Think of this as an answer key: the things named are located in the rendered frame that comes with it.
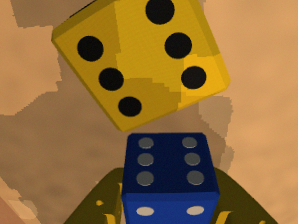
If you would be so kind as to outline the blue die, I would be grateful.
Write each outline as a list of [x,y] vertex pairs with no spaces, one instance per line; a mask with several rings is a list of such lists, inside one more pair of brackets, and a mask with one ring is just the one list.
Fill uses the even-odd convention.
[[202,132],[127,137],[121,190],[126,224],[210,224],[219,197]]

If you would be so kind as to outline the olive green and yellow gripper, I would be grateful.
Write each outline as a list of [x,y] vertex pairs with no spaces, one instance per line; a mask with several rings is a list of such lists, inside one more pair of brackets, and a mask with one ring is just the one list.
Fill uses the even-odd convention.
[[[234,179],[214,170],[220,197],[210,224],[278,224]],[[120,224],[123,171],[115,168],[103,177],[63,224]]]

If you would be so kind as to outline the yellow die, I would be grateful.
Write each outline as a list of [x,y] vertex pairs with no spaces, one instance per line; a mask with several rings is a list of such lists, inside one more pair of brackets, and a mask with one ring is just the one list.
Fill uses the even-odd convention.
[[94,0],[54,28],[51,42],[122,132],[231,82],[198,0]]

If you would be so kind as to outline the tan flat mat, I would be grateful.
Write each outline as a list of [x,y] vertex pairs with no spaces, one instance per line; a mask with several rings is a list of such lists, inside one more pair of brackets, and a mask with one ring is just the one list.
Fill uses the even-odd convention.
[[197,133],[213,166],[278,224],[298,224],[298,0],[199,0],[231,82],[116,129],[51,42],[94,0],[0,0],[0,197],[25,224],[63,224],[131,133]]

